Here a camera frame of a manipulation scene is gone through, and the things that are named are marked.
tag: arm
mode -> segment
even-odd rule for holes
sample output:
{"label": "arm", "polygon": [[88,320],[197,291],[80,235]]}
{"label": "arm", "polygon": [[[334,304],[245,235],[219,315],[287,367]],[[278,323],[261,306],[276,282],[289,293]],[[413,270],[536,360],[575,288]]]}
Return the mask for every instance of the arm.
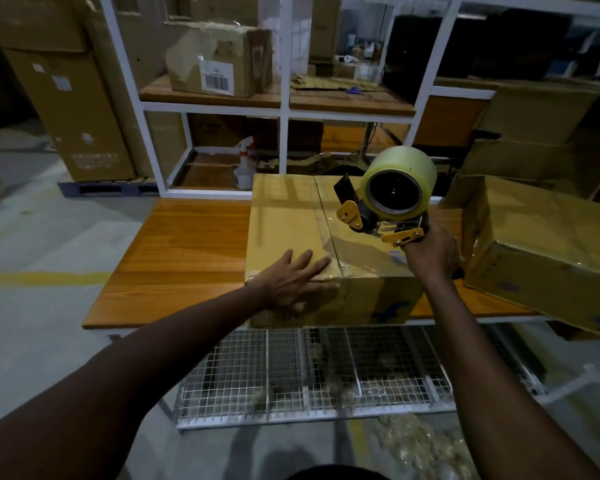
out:
{"label": "arm", "polygon": [[238,290],[145,325],[0,420],[0,478],[115,479],[145,414],[222,338],[257,311],[302,311],[311,251],[279,261]]}
{"label": "arm", "polygon": [[467,446],[483,478],[600,479],[600,470],[496,354],[451,281],[458,242],[439,223],[403,246],[433,308]]}

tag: white shelf frame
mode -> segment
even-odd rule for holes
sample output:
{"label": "white shelf frame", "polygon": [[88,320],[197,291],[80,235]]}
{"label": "white shelf frame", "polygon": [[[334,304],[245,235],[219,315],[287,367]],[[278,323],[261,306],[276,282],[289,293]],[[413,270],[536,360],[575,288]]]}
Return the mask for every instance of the white shelf frame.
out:
{"label": "white shelf frame", "polygon": [[[386,31],[384,40],[383,53],[378,74],[381,74],[386,58],[386,49],[393,28],[393,21],[396,15],[400,12],[400,7],[408,0],[357,0],[367,3],[384,3],[393,5],[392,15]],[[111,33],[113,42],[122,74],[125,80],[125,86],[131,99],[138,128],[143,138],[146,152],[151,162],[151,167],[155,175],[158,185],[158,190],[161,197],[167,198],[202,198],[202,199],[227,199],[227,200],[250,200],[251,192],[231,190],[196,190],[196,189],[172,189],[170,188],[175,177],[182,169],[187,156],[192,151],[192,139],[189,124],[187,122],[187,113],[193,114],[233,114],[238,116],[252,117],[273,117],[279,118],[280,121],[280,136],[279,136],[279,161],[280,174],[287,172],[287,145],[288,145],[288,122],[289,119],[295,118],[312,118],[321,120],[338,120],[338,121],[361,121],[367,123],[401,123],[409,124],[409,131],[404,139],[403,144],[410,145],[413,143],[415,135],[420,125],[420,120],[424,113],[424,108],[430,96],[442,97],[461,97],[471,99],[488,100],[493,97],[494,91],[483,89],[466,89],[454,88],[447,86],[435,86],[434,80],[445,53],[451,30],[457,19],[457,14],[462,8],[463,3],[481,4],[485,6],[495,6],[501,8],[522,8],[536,11],[547,11],[562,15],[572,15],[579,17],[590,17],[600,19],[600,3],[581,1],[581,0],[439,0],[448,2],[447,12],[443,16],[438,35],[436,37],[427,68],[424,72],[420,90],[414,104],[414,117],[389,116],[380,114],[353,114],[346,112],[328,112],[328,111],[301,111],[289,108],[289,81],[291,77],[291,45],[292,34],[291,27],[293,21],[292,6],[293,0],[280,0],[280,62],[281,62],[281,91],[280,91],[280,109],[276,108],[260,108],[260,107],[239,107],[239,106],[222,106],[222,105],[202,105],[202,104],[176,104],[176,103],[161,103],[161,102],[143,102],[140,101],[136,83],[131,71],[125,45],[122,40],[116,12],[111,0],[100,0],[105,21]],[[160,112],[179,112],[182,115],[182,123],[184,127],[187,149],[172,170],[171,174],[165,176],[162,174],[158,163],[157,154],[151,133],[145,117],[145,112],[160,111]]]}

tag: white metal shelf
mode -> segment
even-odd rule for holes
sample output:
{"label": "white metal shelf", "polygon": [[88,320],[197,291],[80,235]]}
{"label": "white metal shelf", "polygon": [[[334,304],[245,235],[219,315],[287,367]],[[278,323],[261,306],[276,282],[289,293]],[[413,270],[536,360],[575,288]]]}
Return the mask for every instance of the white metal shelf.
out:
{"label": "white metal shelf", "polygon": [[[544,402],[540,378],[497,327],[483,329]],[[439,357],[433,326],[237,330],[183,379],[173,419],[199,429],[455,411]]]}
{"label": "white metal shelf", "polygon": [[[480,4],[491,7],[502,8],[522,8],[537,11],[547,11],[563,15],[600,18],[600,3],[584,1],[584,0],[428,0],[442,1],[447,4],[446,13],[443,15],[442,22],[438,31],[438,35],[434,42],[432,53],[427,64],[420,90],[418,92],[416,102],[414,104],[415,115],[413,117],[390,116],[381,114],[353,114],[346,112],[326,112],[326,111],[301,111],[290,109],[290,90],[289,81],[291,77],[291,53],[292,53],[292,3],[293,0],[280,0],[280,27],[288,28],[288,30],[280,30],[280,57],[281,61],[281,94],[280,108],[262,108],[262,107],[243,107],[231,105],[196,105],[196,104],[178,104],[165,102],[142,102],[139,99],[133,74],[129,64],[128,56],[125,51],[125,46],[120,35],[120,28],[116,19],[116,13],[111,0],[100,0],[104,12],[105,21],[111,33],[116,55],[120,62],[122,74],[124,76],[127,92],[131,99],[134,112],[137,119],[138,128],[143,138],[144,145],[152,165],[152,170],[158,184],[160,195],[163,197],[174,198],[223,198],[223,199],[249,199],[251,193],[240,191],[220,191],[220,190],[192,190],[192,189],[172,189],[170,188],[177,172],[182,168],[184,160],[179,161],[177,167],[168,177],[163,175],[160,170],[155,148],[153,147],[152,138],[148,128],[147,121],[144,117],[145,111],[163,111],[163,112],[179,112],[183,115],[185,121],[186,113],[198,114],[234,114],[239,116],[254,116],[254,117],[270,117],[279,118],[280,120],[280,137],[279,137],[279,160],[280,173],[287,172],[287,143],[288,143],[288,121],[291,118],[315,118],[325,120],[341,120],[341,121],[363,121],[363,122],[386,122],[386,123],[406,123],[410,125],[408,134],[405,137],[404,144],[410,145],[413,143],[420,120],[424,113],[424,108],[429,96],[446,96],[446,97],[464,97],[474,99],[490,99],[493,95],[492,91],[482,89],[465,89],[434,86],[435,76],[438,72],[442,56],[447,46],[447,42],[451,30],[456,21],[458,12],[463,3]],[[386,37],[384,40],[384,50],[381,56],[381,67],[384,65],[386,58],[386,49],[391,35],[393,20],[400,13],[400,8],[417,2],[418,0],[357,0],[367,3],[384,3],[393,5],[392,15]],[[184,131],[189,147],[191,149],[191,135],[189,126],[184,124]]]}

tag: person's left hand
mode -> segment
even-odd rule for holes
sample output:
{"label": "person's left hand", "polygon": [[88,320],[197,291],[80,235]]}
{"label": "person's left hand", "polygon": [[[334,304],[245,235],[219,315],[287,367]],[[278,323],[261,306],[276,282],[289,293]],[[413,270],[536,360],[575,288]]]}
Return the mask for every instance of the person's left hand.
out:
{"label": "person's left hand", "polygon": [[266,308],[289,308],[296,313],[304,310],[305,301],[298,301],[303,295],[314,291],[334,290],[337,283],[316,283],[310,280],[320,274],[331,262],[331,258],[318,259],[311,266],[312,250],[306,250],[291,262],[293,250],[287,250],[280,259],[259,273],[250,283],[265,288]]}

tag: packing tape roll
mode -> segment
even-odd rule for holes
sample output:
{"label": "packing tape roll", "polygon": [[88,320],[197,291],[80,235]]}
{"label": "packing tape roll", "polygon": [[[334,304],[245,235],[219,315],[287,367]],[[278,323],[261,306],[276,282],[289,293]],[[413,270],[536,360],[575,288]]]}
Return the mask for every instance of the packing tape roll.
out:
{"label": "packing tape roll", "polygon": [[[393,175],[379,178],[380,174],[385,173]],[[371,162],[362,177],[359,193],[368,208],[378,216],[402,221],[416,217],[428,208],[437,177],[436,166],[426,153],[410,146],[394,146],[378,154]],[[399,185],[394,193],[391,183]],[[383,205],[383,200],[386,203],[388,198],[402,198],[404,206],[389,208]]]}

